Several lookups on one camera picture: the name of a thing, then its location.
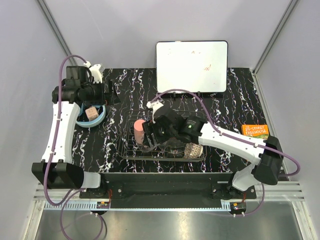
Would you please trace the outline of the orange treehouse book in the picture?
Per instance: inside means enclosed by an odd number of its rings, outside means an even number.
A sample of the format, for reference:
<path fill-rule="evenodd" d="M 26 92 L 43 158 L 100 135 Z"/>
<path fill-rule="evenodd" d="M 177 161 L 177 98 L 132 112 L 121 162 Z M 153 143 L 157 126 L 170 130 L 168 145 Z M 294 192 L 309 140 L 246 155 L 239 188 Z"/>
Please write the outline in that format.
<path fill-rule="evenodd" d="M 269 129 L 266 124 L 243 124 L 241 131 L 244 136 L 267 140 Z"/>

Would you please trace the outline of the white dry-erase board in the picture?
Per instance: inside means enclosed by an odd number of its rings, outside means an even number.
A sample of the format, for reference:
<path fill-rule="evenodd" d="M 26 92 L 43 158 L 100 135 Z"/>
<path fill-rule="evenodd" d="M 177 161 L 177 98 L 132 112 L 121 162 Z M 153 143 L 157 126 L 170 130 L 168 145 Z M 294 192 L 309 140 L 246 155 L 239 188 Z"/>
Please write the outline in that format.
<path fill-rule="evenodd" d="M 228 46 L 225 40 L 157 42 L 157 91 L 225 92 Z"/>

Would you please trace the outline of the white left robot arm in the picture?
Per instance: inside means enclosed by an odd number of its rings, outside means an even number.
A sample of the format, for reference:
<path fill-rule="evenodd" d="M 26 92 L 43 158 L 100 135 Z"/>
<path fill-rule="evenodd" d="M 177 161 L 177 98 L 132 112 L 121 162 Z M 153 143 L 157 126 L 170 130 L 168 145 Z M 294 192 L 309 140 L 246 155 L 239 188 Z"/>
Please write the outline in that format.
<path fill-rule="evenodd" d="M 31 172 L 48 189 L 90 189 L 97 198 L 108 186 L 96 172 L 73 164 L 72 142 L 76 126 L 93 128 L 104 121 L 107 106 L 120 102 L 113 80 L 103 77 L 101 64 L 67 66 L 66 77 L 52 91 L 53 119 L 47 147 Z"/>

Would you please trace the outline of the brown checkered patterned bowl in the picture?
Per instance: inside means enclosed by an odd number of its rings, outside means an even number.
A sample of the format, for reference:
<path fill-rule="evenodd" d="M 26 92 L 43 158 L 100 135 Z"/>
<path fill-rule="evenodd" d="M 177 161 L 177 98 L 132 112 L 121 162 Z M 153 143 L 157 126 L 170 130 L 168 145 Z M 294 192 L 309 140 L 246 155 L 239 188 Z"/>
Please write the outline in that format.
<path fill-rule="evenodd" d="M 203 146 L 195 143 L 187 143 L 184 148 L 185 159 L 199 158 L 203 153 Z"/>

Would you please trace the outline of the pink plastic cup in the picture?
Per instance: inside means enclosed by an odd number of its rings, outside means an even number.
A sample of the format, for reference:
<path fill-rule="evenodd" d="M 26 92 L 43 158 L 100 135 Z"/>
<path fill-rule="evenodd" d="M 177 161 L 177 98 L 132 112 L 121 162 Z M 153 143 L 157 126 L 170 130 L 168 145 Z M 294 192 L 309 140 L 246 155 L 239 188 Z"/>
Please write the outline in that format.
<path fill-rule="evenodd" d="M 137 144 L 141 144 L 144 140 L 145 132 L 143 128 L 144 119 L 137 119 L 134 122 L 133 130 L 134 130 L 134 139 Z"/>

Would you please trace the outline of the light blue headphones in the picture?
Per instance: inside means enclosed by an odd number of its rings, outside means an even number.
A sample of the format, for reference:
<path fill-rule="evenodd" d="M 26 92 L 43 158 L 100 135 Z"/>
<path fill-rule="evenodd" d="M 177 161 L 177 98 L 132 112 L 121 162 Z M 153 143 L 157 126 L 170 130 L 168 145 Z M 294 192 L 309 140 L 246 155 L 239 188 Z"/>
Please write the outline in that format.
<path fill-rule="evenodd" d="M 82 127 L 82 128 L 93 128 L 98 126 L 106 117 L 106 106 L 105 105 L 93 105 L 92 108 L 95 108 L 96 113 L 93 114 L 93 117 L 91 119 L 88 118 L 88 121 L 76 121 L 76 125 Z"/>

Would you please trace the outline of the clear glass bowl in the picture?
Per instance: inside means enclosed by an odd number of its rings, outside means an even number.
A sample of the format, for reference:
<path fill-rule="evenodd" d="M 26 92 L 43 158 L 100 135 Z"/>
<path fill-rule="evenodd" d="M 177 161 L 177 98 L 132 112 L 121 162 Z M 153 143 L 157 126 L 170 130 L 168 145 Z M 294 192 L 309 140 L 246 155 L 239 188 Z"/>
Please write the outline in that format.
<path fill-rule="evenodd" d="M 170 138 L 168 141 L 159 145 L 167 158 L 184 158 L 186 143 Z"/>

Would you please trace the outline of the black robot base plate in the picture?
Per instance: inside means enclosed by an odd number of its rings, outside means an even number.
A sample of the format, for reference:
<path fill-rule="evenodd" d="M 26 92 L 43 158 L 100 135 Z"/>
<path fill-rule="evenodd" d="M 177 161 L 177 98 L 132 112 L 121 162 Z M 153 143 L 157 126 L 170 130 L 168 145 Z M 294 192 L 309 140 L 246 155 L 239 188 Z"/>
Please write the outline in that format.
<path fill-rule="evenodd" d="M 112 210 L 217 209 L 222 200 L 255 200 L 253 185 L 246 193 L 227 194 L 231 173 L 103 173 L 102 188 L 88 189 L 82 199 L 111 197 Z"/>

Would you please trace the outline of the clear faceted glass tumbler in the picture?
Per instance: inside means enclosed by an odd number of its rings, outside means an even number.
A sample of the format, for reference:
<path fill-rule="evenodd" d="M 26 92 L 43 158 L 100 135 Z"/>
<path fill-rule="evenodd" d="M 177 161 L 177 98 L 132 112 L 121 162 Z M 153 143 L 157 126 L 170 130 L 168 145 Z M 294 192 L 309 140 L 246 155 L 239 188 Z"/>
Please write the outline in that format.
<path fill-rule="evenodd" d="M 148 139 L 144 139 L 141 144 L 138 144 L 138 147 L 143 153 L 149 153 L 155 150 L 159 145 L 160 144 L 157 142 L 152 142 Z"/>

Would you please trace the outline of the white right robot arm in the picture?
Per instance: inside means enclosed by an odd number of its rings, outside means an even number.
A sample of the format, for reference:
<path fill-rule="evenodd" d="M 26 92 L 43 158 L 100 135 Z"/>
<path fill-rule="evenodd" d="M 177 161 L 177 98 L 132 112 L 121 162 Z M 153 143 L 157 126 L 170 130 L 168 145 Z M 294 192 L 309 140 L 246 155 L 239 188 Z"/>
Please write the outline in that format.
<path fill-rule="evenodd" d="M 276 137 L 266 140 L 245 136 L 217 127 L 196 116 L 183 117 L 159 101 L 148 102 L 152 117 L 143 123 L 143 144 L 155 148 L 170 139 L 185 144 L 209 146 L 230 152 L 250 164 L 233 173 L 223 192 L 239 198 L 248 188 L 258 183 L 275 186 L 278 183 L 283 157 Z"/>

